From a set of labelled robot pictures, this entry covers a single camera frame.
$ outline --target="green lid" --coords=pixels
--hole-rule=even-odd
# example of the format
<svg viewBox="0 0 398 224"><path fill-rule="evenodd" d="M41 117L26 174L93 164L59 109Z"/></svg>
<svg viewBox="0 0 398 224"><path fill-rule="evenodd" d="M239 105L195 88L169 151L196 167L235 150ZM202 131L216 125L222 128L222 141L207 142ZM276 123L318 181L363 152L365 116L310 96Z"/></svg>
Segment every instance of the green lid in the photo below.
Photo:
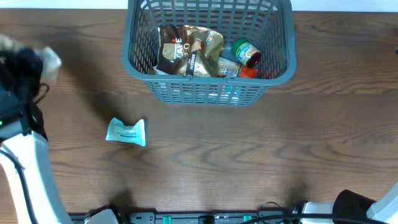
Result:
<svg viewBox="0 0 398 224"><path fill-rule="evenodd" d="M236 56L236 51L238 50L239 46L245 42L249 42L249 41L246 40L246 38L240 38L238 40L235 40L235 43L232 45L232 48L231 48L231 52L234 56Z"/></svg>

